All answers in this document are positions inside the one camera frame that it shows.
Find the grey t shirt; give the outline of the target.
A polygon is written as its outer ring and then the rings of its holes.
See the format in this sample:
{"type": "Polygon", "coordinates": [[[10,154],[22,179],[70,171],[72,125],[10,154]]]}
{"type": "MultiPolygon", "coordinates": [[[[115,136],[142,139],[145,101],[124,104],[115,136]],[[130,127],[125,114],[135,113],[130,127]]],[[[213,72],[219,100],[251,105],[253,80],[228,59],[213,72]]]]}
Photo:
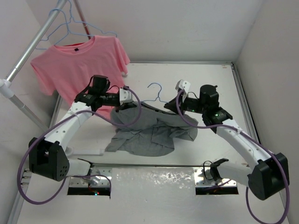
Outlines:
{"type": "Polygon", "coordinates": [[[131,126],[117,127],[106,152],[126,151],[132,155],[159,157],[175,150],[174,138],[195,141],[197,128],[178,114],[142,104],[140,118],[131,126]]]}

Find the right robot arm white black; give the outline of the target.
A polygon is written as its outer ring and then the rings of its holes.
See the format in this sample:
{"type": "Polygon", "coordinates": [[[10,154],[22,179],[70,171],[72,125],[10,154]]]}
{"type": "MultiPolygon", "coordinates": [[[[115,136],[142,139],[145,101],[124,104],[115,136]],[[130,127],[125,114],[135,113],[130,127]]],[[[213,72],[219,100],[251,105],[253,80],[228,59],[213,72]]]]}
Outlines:
{"type": "Polygon", "coordinates": [[[180,80],[176,85],[177,96],[164,107],[184,117],[184,112],[202,115],[204,129],[211,129],[228,142],[248,164],[247,167],[233,164],[229,159],[219,159],[210,164],[204,173],[205,179],[217,182],[232,179],[248,187],[260,200],[265,200],[289,187],[288,160],[282,154],[264,149],[245,133],[233,116],[220,107],[217,87],[201,86],[198,98],[188,97],[191,84],[180,80]]]}

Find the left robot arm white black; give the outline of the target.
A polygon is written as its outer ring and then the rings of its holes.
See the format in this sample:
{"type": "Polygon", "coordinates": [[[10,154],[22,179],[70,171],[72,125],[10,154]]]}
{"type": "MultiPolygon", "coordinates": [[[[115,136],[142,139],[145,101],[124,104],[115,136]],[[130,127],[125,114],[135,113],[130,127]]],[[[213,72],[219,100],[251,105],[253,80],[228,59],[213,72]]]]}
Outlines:
{"type": "Polygon", "coordinates": [[[58,182],[69,176],[89,174],[91,162],[69,158],[67,147],[70,140],[91,116],[103,117],[97,113],[99,108],[113,106],[120,109],[138,99],[128,86],[119,88],[116,93],[110,93],[109,88],[110,81],[106,76],[94,75],[76,95],[62,120],[41,137],[31,140],[28,156],[32,173],[58,182]]]}

